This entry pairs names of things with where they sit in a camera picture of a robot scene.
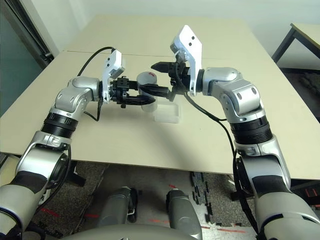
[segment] beige table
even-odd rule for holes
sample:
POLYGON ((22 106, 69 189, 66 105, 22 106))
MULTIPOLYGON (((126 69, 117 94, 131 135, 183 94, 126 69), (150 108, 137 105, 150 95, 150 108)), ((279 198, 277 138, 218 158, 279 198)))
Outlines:
POLYGON ((290 25, 290 31, 272 56, 274 62, 279 61, 294 39, 320 58, 320 24, 291 23, 290 25))
MULTIPOLYGON (((110 24, 112 25, 112 21, 114 24, 118 23, 119 19, 111 18, 110 24)), ((219 20, 219 27, 224 28, 222 20, 219 20)), ((202 66, 234 67, 248 81, 253 82, 260 91, 271 129, 278 137, 291 176, 298 179, 320 179, 318 122, 258 41, 249 34, 249 29, 242 23, 238 27, 242 32, 248 33, 245 42, 237 43, 234 40, 241 51, 237 54, 226 52, 222 58, 204 58, 202 66)), ((221 53, 222 48, 227 50, 228 47, 224 44, 232 36, 232 32, 226 32, 226 40, 221 38, 219 43, 211 45, 211 51, 221 53)), ((158 44, 167 47, 169 43, 158 44)), ((135 49, 135 45, 127 47, 129 49, 135 49)), ((40 129, 58 91, 78 73, 90 55, 87 52, 64 51, 37 77, 0 119, 0 151, 23 153, 34 132, 40 129)), ((107 53, 99 54, 83 75, 100 78, 102 65, 107 57, 107 53)), ((123 57, 127 66, 124 75, 132 80, 140 72, 149 71, 153 63, 174 60, 173 57, 137 56, 129 53, 123 57)), ((157 73, 157 76, 159 84, 169 85, 166 74, 157 73)), ((102 107, 99 122, 86 115, 82 116, 72 137, 72 158, 79 161, 232 173, 232 154, 222 128, 194 109, 181 96, 177 96, 177 100, 182 112, 182 121, 178 124, 157 123, 139 106, 122 109, 115 103, 102 107)), ((223 117, 222 108, 214 98, 198 94, 194 100, 208 111, 223 117)), ((95 114, 96 108, 96 103, 92 102, 87 111, 95 114)))
POLYGON ((206 17, 98 15, 65 50, 94 53, 112 46, 123 54, 172 57, 170 44, 184 25, 202 42, 204 59, 246 59, 258 56, 254 52, 267 57, 244 21, 206 17))

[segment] gray carpet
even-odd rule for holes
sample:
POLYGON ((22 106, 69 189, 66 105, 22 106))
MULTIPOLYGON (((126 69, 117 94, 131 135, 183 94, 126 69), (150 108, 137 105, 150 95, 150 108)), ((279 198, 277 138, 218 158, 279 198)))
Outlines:
POLYGON ((320 122, 320 74, 286 72, 283 74, 320 122))
MULTIPOLYGON (((250 223, 243 213, 239 201, 231 201, 230 193, 236 191, 235 186, 228 182, 229 177, 222 174, 204 173, 204 179, 208 182, 208 201, 212 205, 213 219, 229 226, 230 223, 241 223, 243 227, 250 227, 250 223)), ((249 207, 255 215, 254 200, 248 199, 249 207)))
POLYGON ((93 199, 92 193, 102 179, 105 166, 104 163, 79 162, 76 172, 86 179, 84 187, 66 182, 44 210, 34 215, 32 221, 56 238, 77 232, 82 215, 93 199))

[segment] black band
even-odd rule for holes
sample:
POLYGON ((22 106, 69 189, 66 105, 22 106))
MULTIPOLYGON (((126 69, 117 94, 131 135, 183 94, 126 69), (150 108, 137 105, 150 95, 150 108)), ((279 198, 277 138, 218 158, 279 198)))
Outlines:
POLYGON ((41 131, 70 139, 77 124, 77 120, 50 112, 43 122, 41 131))
POLYGON ((55 164, 45 189, 55 188, 58 185, 58 183, 63 179, 63 177, 66 175, 69 161, 66 161, 65 159, 68 159, 68 158, 67 158, 67 155, 63 153, 60 159, 58 160, 58 162, 55 164))
POLYGON ((201 93, 203 90, 203 77, 204 77, 205 70, 200 69, 198 72, 198 76, 196 78, 196 85, 195 85, 195 91, 197 93, 201 93))
POLYGON ((274 220, 277 220, 277 219, 282 219, 283 217, 284 217, 284 216, 283 216, 281 213, 279 213, 279 214, 276 214, 276 215, 273 215, 273 216, 267 218, 267 219, 264 220, 264 222, 262 223, 261 229, 264 229, 265 226, 266 226, 268 223, 270 223, 270 222, 272 222, 272 221, 274 221, 274 220))
POLYGON ((272 132, 266 116, 241 122, 231 123, 231 131, 239 144, 260 144, 272 138, 272 132))
POLYGON ((252 182, 258 198, 269 193, 292 194, 287 188, 284 179, 278 175, 255 176, 252 178, 252 182))
POLYGON ((30 189, 34 194, 38 193, 47 183, 47 179, 38 173, 19 171, 9 185, 18 185, 30 189))

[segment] white wall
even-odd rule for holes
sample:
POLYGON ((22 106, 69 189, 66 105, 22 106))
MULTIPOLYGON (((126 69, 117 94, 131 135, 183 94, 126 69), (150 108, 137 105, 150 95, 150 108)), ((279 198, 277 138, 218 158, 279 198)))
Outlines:
MULTIPOLYGON (((57 55, 96 14, 240 18, 272 55, 290 23, 320 24, 320 0, 22 0, 57 55)), ((294 41, 278 65, 319 69, 320 59, 294 41)))

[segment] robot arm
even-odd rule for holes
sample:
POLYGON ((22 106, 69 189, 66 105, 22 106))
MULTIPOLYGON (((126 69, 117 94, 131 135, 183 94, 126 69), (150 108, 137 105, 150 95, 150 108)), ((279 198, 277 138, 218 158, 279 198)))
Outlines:
POLYGON ((106 60, 102 82, 97 78, 77 76, 62 89, 16 167, 10 184, 0 187, 0 237, 15 230, 23 232, 32 219, 46 190, 55 188, 66 175, 71 161, 64 151, 71 145, 86 106, 90 101, 110 101, 126 105, 145 105, 155 101, 150 96, 130 96, 138 90, 136 81, 119 77, 124 71, 121 53, 114 50, 106 60))
POLYGON ((201 62, 194 63, 201 59, 202 45, 198 41, 184 26, 171 45, 176 62, 158 62, 151 67, 169 74, 171 91, 152 84, 140 88, 171 101, 175 94, 185 94, 186 90, 193 96, 201 92, 218 99, 240 154, 236 170, 241 186, 254 194, 259 239, 318 238, 320 220, 302 198, 290 191, 290 174, 258 89, 234 68, 201 69, 201 62))

